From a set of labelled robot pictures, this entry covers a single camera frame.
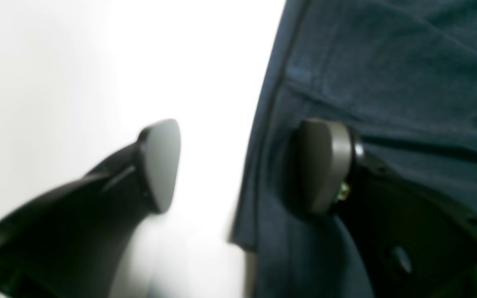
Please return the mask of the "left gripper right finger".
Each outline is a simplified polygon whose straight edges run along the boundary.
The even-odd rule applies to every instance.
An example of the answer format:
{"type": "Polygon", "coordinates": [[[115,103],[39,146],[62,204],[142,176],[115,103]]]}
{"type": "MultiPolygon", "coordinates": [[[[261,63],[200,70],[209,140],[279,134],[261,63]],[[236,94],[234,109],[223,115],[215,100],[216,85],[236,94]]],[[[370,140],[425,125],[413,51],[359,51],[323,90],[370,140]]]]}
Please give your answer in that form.
{"type": "Polygon", "coordinates": [[[336,215],[377,298],[477,298],[477,212],[408,181],[339,121],[297,130],[307,213],[336,215]]]}

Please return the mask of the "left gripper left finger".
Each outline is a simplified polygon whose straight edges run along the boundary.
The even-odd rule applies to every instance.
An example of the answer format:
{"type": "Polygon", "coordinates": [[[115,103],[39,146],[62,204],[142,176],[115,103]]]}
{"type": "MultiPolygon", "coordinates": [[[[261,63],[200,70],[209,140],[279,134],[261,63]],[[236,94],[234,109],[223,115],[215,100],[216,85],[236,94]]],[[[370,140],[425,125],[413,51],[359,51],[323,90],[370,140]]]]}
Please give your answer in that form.
{"type": "Polygon", "coordinates": [[[0,293],[108,297],[138,225],[171,206],[180,151],[178,121],[159,121],[83,177],[0,219],[0,293]]]}

